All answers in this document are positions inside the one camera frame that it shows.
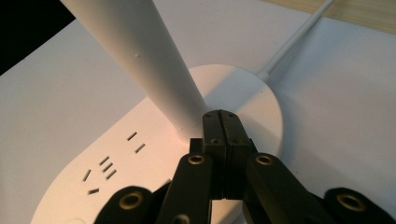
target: power strip socket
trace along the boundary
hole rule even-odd
[[[237,114],[259,150],[278,154],[282,116],[264,83],[228,65],[200,66],[191,74],[208,106]],[[32,223],[93,223],[119,189],[138,186],[155,191],[172,179],[188,151],[172,124],[146,98],[61,171]],[[232,222],[241,214],[240,206],[238,201],[214,201],[212,223]]]

